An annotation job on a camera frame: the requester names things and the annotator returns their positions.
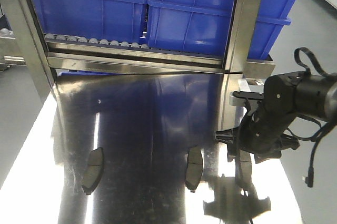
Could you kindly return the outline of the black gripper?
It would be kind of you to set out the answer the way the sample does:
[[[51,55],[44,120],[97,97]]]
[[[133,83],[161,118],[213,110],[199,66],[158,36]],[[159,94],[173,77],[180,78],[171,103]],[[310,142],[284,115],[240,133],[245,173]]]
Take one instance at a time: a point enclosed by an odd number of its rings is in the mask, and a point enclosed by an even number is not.
[[[255,163],[262,163],[300,146],[296,137],[284,134],[297,117],[295,93],[296,85],[287,74],[269,77],[262,94],[232,93],[233,98],[243,100],[247,112],[239,126],[215,132],[215,141],[227,144],[228,163],[237,160],[238,149],[254,154]]]

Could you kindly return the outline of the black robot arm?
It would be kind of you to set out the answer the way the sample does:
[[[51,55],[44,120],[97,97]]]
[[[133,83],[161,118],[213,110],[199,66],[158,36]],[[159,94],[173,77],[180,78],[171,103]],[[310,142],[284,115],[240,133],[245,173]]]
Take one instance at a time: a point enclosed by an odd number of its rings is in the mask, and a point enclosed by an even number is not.
[[[285,130],[296,118],[326,122],[308,137],[316,142],[336,126],[336,81],[301,72],[269,77],[263,93],[234,91],[234,106],[247,109],[239,126],[215,133],[216,142],[254,154],[255,162],[278,159],[286,149],[296,150],[302,140]]]

